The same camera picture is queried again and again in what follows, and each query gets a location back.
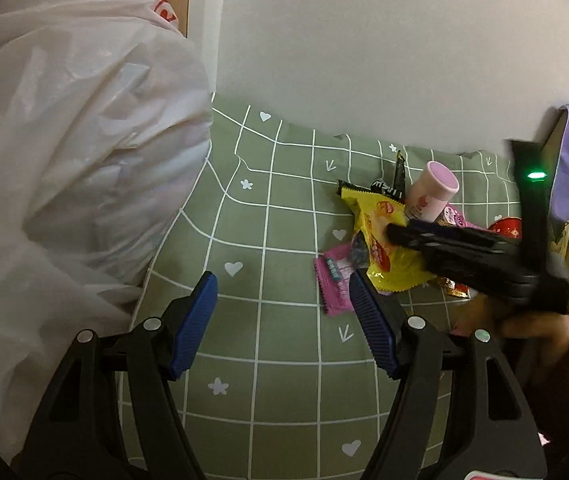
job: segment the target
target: pink cap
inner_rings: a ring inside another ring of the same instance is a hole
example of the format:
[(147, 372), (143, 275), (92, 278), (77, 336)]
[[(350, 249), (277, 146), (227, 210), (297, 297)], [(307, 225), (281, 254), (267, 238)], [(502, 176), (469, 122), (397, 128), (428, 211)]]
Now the pink cap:
[(458, 193), (460, 184), (455, 174), (444, 164), (435, 160), (427, 163), (425, 173), (428, 178), (422, 178), (425, 190), (434, 198), (448, 202), (449, 199)]

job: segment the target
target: silver screw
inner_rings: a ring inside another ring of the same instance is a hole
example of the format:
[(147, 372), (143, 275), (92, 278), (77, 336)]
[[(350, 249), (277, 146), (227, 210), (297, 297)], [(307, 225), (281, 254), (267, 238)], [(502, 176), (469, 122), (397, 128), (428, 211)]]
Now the silver screw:
[(145, 330), (149, 332), (153, 332), (154, 330), (159, 329), (162, 326), (162, 321), (159, 317), (149, 317), (148, 319), (144, 320), (142, 324)]
[(88, 343), (93, 339), (93, 332), (91, 330), (83, 330), (76, 337), (78, 343)]
[(424, 327), (426, 327), (427, 322), (420, 316), (411, 316), (409, 318), (408, 324), (415, 330), (422, 330)]
[(476, 332), (474, 332), (473, 335), (476, 336), (476, 339), (481, 343), (488, 343), (491, 339), (491, 335), (489, 334), (489, 332), (483, 330), (482, 328), (476, 330)]

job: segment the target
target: red snack package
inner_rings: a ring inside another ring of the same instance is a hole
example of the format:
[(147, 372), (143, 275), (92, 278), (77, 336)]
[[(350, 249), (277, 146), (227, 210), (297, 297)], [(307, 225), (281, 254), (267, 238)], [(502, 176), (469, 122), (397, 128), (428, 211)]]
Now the red snack package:
[(513, 216), (499, 218), (489, 226), (489, 231), (494, 231), (507, 238), (522, 238), (523, 221)]
[(349, 277), (354, 272), (354, 266), (349, 260), (350, 252), (351, 243), (342, 244), (326, 251), (313, 262), (325, 312), (329, 316), (354, 309), (349, 299)]

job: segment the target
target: blue gripper pad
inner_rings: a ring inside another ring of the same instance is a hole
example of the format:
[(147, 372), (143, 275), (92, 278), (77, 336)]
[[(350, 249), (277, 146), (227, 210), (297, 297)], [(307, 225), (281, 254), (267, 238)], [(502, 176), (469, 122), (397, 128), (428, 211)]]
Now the blue gripper pad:
[(365, 333), (367, 343), (378, 368), (382, 368), (391, 377), (399, 369), (396, 359), (396, 340), (376, 297), (378, 293), (364, 273), (357, 270), (349, 280), (349, 298), (354, 306), (360, 326)]
[(188, 298), (190, 308), (184, 316), (173, 340), (173, 354), (169, 371), (173, 380), (189, 370), (196, 358), (204, 331), (218, 301), (218, 279), (215, 274), (205, 272)]

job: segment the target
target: green led light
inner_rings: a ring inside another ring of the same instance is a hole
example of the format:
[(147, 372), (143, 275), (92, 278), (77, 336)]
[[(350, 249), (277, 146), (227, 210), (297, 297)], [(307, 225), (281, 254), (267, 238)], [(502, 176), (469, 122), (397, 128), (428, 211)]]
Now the green led light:
[(544, 171), (532, 171), (527, 175), (530, 180), (542, 180), (547, 174)]

